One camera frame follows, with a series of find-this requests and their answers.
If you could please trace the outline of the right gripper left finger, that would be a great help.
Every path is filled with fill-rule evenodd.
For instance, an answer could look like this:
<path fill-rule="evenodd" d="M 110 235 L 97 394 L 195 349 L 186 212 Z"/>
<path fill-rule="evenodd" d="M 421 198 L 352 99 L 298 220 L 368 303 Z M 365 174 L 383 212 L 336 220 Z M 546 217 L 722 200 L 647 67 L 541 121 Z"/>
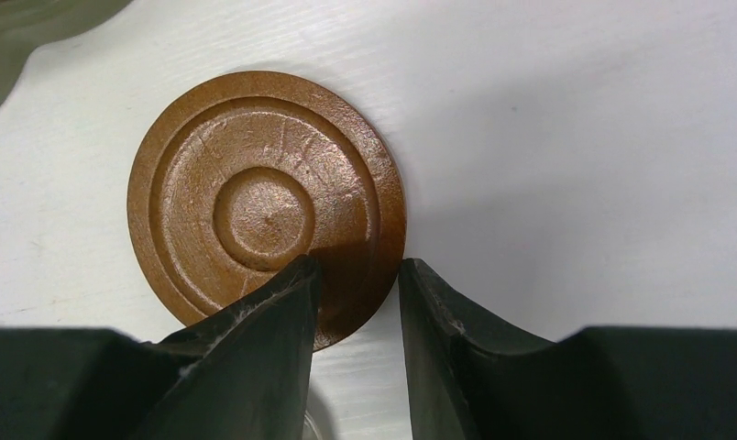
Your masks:
<path fill-rule="evenodd" d="M 0 439 L 299 439 L 321 281 L 298 257 L 157 343 L 0 328 Z"/>

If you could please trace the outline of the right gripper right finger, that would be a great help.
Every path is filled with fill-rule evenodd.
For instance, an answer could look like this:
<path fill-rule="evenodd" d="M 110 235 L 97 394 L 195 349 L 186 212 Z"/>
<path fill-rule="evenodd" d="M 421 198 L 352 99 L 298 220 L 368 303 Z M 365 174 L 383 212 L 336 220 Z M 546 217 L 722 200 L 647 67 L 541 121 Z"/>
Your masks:
<path fill-rule="evenodd" d="M 416 439 L 737 439 L 737 330 L 593 326 L 551 342 L 408 258 Z"/>

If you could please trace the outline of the brown wooden coaster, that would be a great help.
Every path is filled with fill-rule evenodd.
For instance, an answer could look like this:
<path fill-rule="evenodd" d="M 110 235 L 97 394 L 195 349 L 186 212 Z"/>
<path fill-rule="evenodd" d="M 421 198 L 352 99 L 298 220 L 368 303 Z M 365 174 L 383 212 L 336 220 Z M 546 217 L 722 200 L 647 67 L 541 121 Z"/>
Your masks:
<path fill-rule="evenodd" d="M 185 325 L 316 259 L 316 350 L 378 311 L 406 243 L 402 178 L 380 133 L 336 93 L 276 71 L 222 75 L 169 104 L 139 145 L 126 209 L 148 284 Z"/>

